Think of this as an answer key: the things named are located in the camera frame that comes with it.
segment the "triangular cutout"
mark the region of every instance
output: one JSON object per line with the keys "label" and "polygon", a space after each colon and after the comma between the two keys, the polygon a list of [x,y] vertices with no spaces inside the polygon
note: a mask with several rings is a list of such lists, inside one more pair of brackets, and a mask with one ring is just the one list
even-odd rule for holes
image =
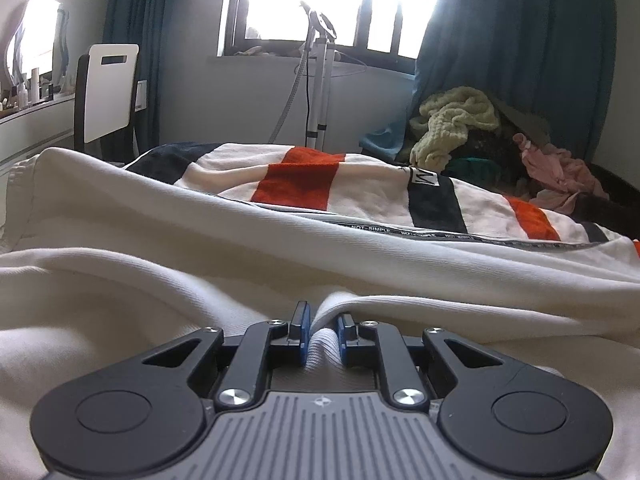
{"label": "triangular cutout", "polygon": [[200,343],[199,339],[191,339],[156,354],[143,361],[145,365],[161,366],[163,368],[177,368],[196,349]]}
{"label": "triangular cutout", "polygon": [[485,368],[487,366],[499,366],[502,363],[488,354],[471,348],[459,341],[447,339],[447,346],[456,355],[460,362],[467,368]]}

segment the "pile of clothes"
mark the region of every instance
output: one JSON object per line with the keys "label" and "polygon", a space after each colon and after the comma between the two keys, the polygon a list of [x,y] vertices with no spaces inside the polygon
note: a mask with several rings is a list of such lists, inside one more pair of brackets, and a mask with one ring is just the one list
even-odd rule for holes
{"label": "pile of clothes", "polygon": [[[609,202],[587,164],[550,142],[550,125],[543,118],[470,87],[434,94],[418,113],[409,120],[398,162],[568,216],[576,212],[580,221],[596,221],[584,216],[597,210],[599,224],[638,238],[640,233],[628,226],[640,222],[622,221],[621,206]],[[640,219],[640,210],[623,209],[626,220],[629,215]]]}

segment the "gray ribbed plate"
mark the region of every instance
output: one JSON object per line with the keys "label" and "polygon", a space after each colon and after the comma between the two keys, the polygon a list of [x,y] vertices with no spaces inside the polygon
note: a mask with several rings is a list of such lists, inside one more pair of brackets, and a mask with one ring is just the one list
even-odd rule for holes
{"label": "gray ribbed plate", "polygon": [[377,392],[270,392],[252,410],[220,415],[198,449],[145,480],[500,478],[452,450],[427,415],[397,412]]}

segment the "chair backrest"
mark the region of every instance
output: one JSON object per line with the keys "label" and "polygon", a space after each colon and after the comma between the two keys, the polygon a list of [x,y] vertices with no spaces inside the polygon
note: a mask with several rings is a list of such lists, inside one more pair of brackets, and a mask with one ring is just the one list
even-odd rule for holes
{"label": "chair backrest", "polygon": [[96,44],[78,61],[74,111],[74,149],[118,130],[133,130],[136,44]]}

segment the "blanket tag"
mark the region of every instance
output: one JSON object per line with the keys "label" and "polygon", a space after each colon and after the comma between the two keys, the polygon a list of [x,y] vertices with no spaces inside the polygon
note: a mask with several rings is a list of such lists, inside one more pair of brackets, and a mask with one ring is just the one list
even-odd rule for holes
{"label": "blanket tag", "polygon": [[411,168],[411,182],[414,184],[428,184],[429,186],[439,186],[438,174],[433,171]]}

